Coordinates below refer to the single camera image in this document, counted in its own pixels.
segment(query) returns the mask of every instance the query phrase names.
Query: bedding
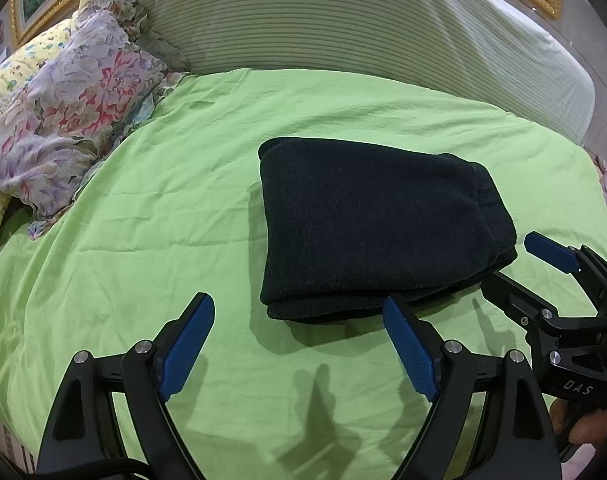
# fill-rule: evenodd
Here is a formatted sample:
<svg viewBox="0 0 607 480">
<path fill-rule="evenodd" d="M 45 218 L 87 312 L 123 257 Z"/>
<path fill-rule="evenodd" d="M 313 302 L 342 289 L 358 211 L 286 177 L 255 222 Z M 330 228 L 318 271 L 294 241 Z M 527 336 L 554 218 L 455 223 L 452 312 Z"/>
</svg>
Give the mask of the bedding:
<svg viewBox="0 0 607 480">
<path fill-rule="evenodd" d="M 101 5 L 102 0 L 81 0 L 78 4 L 78 12 L 80 13 L 81 21 L 84 14 L 88 13 L 89 7 L 95 7 Z M 103 0 L 102 8 L 106 8 L 105 6 L 106 0 Z M 133 41 L 140 46 L 147 53 L 152 54 L 152 56 L 158 57 L 165 64 L 168 65 L 168 68 L 173 72 L 189 72 L 189 66 L 186 59 L 186 56 L 176 47 L 168 44 L 159 34 L 150 30 L 147 27 L 147 17 L 145 20 L 134 20 L 132 25 L 138 25 L 136 28 L 127 28 L 130 34 L 135 33 L 135 38 Z"/>
<path fill-rule="evenodd" d="M 366 73 L 494 104 L 578 145 L 595 88 L 581 65 L 503 0 L 139 0 L 193 73 Z"/>
<path fill-rule="evenodd" d="M 427 413 L 381 318 L 308 326 L 266 316 L 267 234 L 257 150 L 278 136 L 449 152 L 490 172 L 518 233 L 506 273 L 565 316 L 593 309 L 525 253 L 536 230 L 607 259 L 607 208 L 589 156 L 492 105 L 367 75 L 235 70 L 188 76 L 124 140 L 36 241 L 0 248 L 0 418 L 36 452 L 72 355 L 123 352 L 210 293 L 216 320 L 168 408 L 212 480 L 389 479 Z M 524 332 L 477 287 L 421 311 L 474 352 L 527 352 Z M 128 452 L 141 457 L 117 396 Z M 454 473 L 465 464 L 475 396 Z"/>
<path fill-rule="evenodd" d="M 411 307 L 478 283 L 517 257 L 488 171 L 449 153 L 277 137 L 258 150 L 273 319 L 326 322 Z"/>
<path fill-rule="evenodd" d="M 67 206 L 115 124 L 161 82 L 167 66 L 100 10 L 0 115 L 0 190 L 38 220 Z"/>
<path fill-rule="evenodd" d="M 0 66 L 0 102 L 30 81 L 70 39 L 70 20 L 63 20 L 20 48 Z M 10 196 L 0 191 L 0 224 Z"/>
</svg>

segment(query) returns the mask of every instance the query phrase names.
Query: pink floral fabric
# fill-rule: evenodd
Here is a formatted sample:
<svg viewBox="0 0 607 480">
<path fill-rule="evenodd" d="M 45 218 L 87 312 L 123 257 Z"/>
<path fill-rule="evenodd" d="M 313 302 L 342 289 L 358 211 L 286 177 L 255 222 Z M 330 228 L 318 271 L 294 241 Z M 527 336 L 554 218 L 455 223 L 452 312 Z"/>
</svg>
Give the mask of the pink floral fabric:
<svg viewBox="0 0 607 480">
<path fill-rule="evenodd" d="M 0 114 L 0 190 L 32 205 L 37 220 L 55 216 L 166 69 L 109 10 L 96 12 Z"/>
<path fill-rule="evenodd" d="M 137 0 L 91 0 L 73 21 L 73 30 L 81 28 L 100 10 L 112 12 L 120 27 L 128 34 L 130 41 L 136 41 L 141 31 L 148 27 L 148 15 Z"/>
</svg>

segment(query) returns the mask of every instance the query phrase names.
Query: wall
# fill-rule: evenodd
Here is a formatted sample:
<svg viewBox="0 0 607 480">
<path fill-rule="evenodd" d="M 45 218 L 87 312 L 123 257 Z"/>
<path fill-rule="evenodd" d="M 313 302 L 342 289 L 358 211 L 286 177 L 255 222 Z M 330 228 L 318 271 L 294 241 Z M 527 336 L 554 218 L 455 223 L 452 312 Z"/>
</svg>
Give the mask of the wall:
<svg viewBox="0 0 607 480">
<path fill-rule="evenodd" d="M 607 161 L 607 29 L 588 0 L 563 0 L 561 17 L 548 17 L 526 0 L 506 0 L 551 33 L 586 69 L 595 83 L 595 113 L 586 149 Z"/>
</svg>

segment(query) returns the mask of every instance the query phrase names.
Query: bed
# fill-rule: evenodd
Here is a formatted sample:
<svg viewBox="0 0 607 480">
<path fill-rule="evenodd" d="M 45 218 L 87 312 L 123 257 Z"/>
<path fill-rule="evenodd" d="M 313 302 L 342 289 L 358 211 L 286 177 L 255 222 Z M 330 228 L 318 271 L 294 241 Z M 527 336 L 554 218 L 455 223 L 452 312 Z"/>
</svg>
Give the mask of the bed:
<svg viewBox="0 0 607 480">
<path fill-rule="evenodd" d="M 523 250 L 536 230 L 607 259 L 607 207 L 587 153 L 496 105 L 363 72 L 186 76 L 48 232 L 30 240 L 25 209 L 6 219 L 0 418 L 32 452 L 76 351 L 122 352 L 202 290 L 215 300 L 216 321 L 169 409 L 208 478 L 391 477 L 428 406 L 380 317 L 309 326 L 269 319 L 259 300 L 267 235 L 256 150 L 271 137 L 358 140 L 482 163 L 519 235 L 507 274 L 565 316 L 591 314 L 571 278 Z M 523 331 L 478 287 L 427 305 L 421 317 L 475 352 L 527 351 Z M 453 474 L 482 403 L 475 397 Z M 122 397 L 117 405 L 128 452 L 141 458 Z"/>
<path fill-rule="evenodd" d="M 595 88 L 503 0 L 140 0 L 194 73 L 367 73 L 494 104 L 583 145 Z"/>
</svg>

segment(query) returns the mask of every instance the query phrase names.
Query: floral pillow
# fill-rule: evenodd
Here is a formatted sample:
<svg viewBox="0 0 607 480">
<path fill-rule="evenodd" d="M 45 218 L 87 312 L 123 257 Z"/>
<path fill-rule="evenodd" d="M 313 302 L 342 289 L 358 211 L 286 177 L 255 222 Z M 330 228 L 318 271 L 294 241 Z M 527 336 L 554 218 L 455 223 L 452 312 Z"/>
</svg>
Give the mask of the floral pillow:
<svg viewBox="0 0 607 480">
<path fill-rule="evenodd" d="M 0 115 L 0 190 L 47 219 L 69 204 L 113 126 L 164 77 L 109 10 L 86 20 Z"/>
<path fill-rule="evenodd" d="M 70 40 L 71 19 L 63 20 L 13 52 L 0 65 L 0 99 L 30 81 Z"/>
</svg>

